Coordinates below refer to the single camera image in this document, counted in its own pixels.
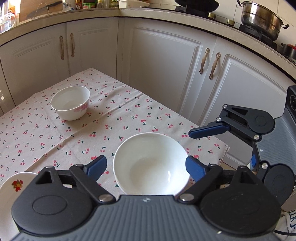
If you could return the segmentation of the white plate with fruit print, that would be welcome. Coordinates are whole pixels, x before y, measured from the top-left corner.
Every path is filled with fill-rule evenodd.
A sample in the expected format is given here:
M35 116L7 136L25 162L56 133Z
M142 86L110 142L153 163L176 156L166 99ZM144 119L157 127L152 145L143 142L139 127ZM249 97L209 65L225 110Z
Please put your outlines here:
M37 174L21 172L8 178L1 186L1 240L12 240L19 230L12 218L12 205Z

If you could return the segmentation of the cream kitchen cabinets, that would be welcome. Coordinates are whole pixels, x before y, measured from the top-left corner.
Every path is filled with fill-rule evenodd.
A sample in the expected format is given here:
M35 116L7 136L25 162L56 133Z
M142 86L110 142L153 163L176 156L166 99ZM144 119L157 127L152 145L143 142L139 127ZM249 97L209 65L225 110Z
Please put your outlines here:
M200 74L206 48L210 53ZM221 57L210 80L217 52ZM129 84L198 125L217 117L224 103L280 116L287 88L295 84L290 61L222 23L161 9L80 10L32 20L1 34L7 97L2 109L88 68Z

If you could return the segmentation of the cherry print tablecloth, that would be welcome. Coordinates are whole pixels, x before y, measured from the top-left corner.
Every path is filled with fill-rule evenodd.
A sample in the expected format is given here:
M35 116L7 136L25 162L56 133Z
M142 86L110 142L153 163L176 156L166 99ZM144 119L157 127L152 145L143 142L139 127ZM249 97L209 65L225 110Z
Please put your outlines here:
M90 104L79 120L66 121L50 106L59 90L82 85ZM220 164L228 146L215 137L189 138L195 124L118 80L88 69L32 97L1 116L1 183L19 172L38 173L45 166L65 170L107 157L98 184L113 195L121 190L113 175L113 156L119 145L138 133L162 133L179 142L204 164Z

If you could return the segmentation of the white bowl pink flowers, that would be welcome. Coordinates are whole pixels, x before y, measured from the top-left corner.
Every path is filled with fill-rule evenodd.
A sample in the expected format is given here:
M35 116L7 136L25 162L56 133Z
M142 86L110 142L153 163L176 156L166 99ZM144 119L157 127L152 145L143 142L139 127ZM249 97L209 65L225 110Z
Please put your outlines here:
M59 90L51 99L52 109L65 121L74 121L86 114L90 90L84 86L69 86Z

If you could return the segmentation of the stainless steel pot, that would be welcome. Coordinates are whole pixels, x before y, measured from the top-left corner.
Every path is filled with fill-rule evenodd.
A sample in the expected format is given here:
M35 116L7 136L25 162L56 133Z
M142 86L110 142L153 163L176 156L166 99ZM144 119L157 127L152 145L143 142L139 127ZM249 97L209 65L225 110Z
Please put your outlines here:
M289 24L284 24L282 19L263 5L252 1L237 0L242 7L241 22L247 27L262 32L271 40L275 41L280 33L281 28L288 29Z

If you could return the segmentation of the black wok pan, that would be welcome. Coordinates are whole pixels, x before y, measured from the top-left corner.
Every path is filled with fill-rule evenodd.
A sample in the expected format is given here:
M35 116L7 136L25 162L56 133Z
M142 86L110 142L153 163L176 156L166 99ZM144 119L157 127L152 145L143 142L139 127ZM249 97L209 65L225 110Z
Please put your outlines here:
M202 12L212 12L219 7L219 3L215 0L175 0L175 2L188 9Z

